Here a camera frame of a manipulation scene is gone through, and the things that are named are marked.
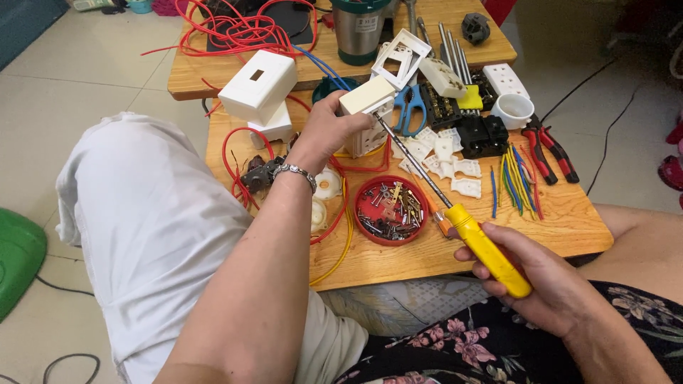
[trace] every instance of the green stool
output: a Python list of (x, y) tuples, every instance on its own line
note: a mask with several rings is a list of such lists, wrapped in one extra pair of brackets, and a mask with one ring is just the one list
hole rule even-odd
[(47, 252), (36, 223), (0, 208), (0, 323), (29, 288)]

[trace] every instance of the scissors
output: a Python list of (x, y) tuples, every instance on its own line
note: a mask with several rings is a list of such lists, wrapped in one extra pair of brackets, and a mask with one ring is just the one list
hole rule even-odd
[[(395, 106), (401, 107), (401, 116), (398, 119), (398, 124), (393, 129), (397, 132), (400, 131), (401, 135), (405, 137), (415, 136), (419, 131), (422, 131), (427, 122), (427, 109), (425, 108), (424, 101), (422, 101), (422, 97), (420, 97), (419, 86), (419, 84), (412, 87), (407, 85), (401, 92), (398, 92), (393, 102)], [(417, 130), (410, 132), (408, 129), (410, 128), (410, 115), (413, 114), (413, 109), (422, 110), (422, 123), (420, 123)]]

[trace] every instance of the floral pants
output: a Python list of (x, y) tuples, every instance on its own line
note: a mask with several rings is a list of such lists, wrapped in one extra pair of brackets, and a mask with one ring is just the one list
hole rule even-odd
[[(636, 288), (592, 284), (643, 338), (671, 380), (683, 383), (683, 307)], [(559, 338), (493, 298), (416, 335), (371, 338), (363, 356), (335, 384), (583, 383)]]

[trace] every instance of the silver bracelet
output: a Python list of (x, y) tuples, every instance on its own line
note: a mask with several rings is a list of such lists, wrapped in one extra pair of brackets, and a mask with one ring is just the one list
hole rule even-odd
[(277, 175), (282, 171), (290, 171), (290, 172), (294, 172), (296, 174), (302, 175), (303, 177), (306, 178), (306, 180), (308, 180), (309, 183), (311, 183), (311, 189), (313, 190), (313, 194), (316, 193), (316, 189), (318, 188), (318, 184), (316, 183), (316, 178), (313, 175), (311, 175), (310, 173), (304, 171), (303, 169), (301, 169), (297, 165), (282, 164), (282, 165), (278, 165), (277, 168), (275, 168), (275, 171), (273, 172), (273, 179), (275, 179), (277, 177)]

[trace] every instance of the red lid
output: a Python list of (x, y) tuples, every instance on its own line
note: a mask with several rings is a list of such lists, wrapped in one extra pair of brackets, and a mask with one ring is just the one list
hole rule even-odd
[[(409, 191), (413, 192), (413, 195), (419, 200), (420, 207), (422, 207), (423, 212), (419, 228), (417, 228), (408, 238), (405, 238), (403, 240), (387, 240), (385, 238), (373, 235), (372, 233), (368, 232), (368, 230), (366, 230), (365, 227), (363, 227), (363, 224), (361, 224), (361, 220), (358, 217), (358, 208), (360, 208), (363, 215), (370, 217), (371, 220), (377, 220), (377, 218), (379, 218), (382, 214), (382, 211), (385, 209), (385, 207), (381, 204), (379, 204), (378, 207), (373, 206), (371, 203), (374, 197), (365, 196), (365, 192), (369, 189), (376, 188), (374, 190), (376, 197), (377, 192), (379, 191), (379, 187), (381, 187), (382, 183), (391, 188), (393, 187), (394, 182), (403, 183), (403, 188), (407, 188)], [(365, 235), (365, 237), (379, 245), (397, 247), (398, 245), (403, 245), (413, 241), (417, 237), (417, 235), (420, 232), (422, 232), (422, 229), (424, 228), (425, 223), (428, 220), (428, 216), (429, 206), (427, 205), (427, 199), (425, 198), (425, 195), (418, 187), (415, 186), (415, 184), (399, 176), (384, 175), (371, 178), (370, 180), (363, 183), (363, 185), (361, 185), (361, 187), (356, 192), (356, 197), (354, 199), (353, 217), (355, 217), (356, 219), (356, 225), (358, 226), (358, 229), (361, 231), (362, 234)]]

